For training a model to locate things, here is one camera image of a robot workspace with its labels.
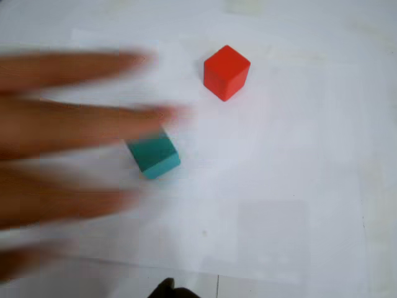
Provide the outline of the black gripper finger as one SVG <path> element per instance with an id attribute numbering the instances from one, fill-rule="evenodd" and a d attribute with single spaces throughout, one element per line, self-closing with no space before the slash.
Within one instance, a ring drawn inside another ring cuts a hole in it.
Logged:
<path id="1" fill-rule="evenodd" d="M 174 298 L 174 279 L 166 278 L 163 280 L 148 298 Z"/>
<path id="2" fill-rule="evenodd" d="M 199 296 L 192 292 L 189 289 L 186 289 L 184 287 L 179 287 L 173 289 L 173 297 L 174 298 L 199 298 Z"/>

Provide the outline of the bare human hand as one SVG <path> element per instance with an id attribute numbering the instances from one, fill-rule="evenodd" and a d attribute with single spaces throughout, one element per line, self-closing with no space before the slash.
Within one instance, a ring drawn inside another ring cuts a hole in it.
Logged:
<path id="1" fill-rule="evenodd" d="M 89 83 L 138 71 L 150 57 L 138 52 L 47 52 L 1 57 L 1 230 L 86 220 L 135 205 L 135 191 L 80 189 L 52 173 L 12 160 L 134 141 L 176 120 L 175 107 L 138 110 L 70 104 L 31 92 Z"/>

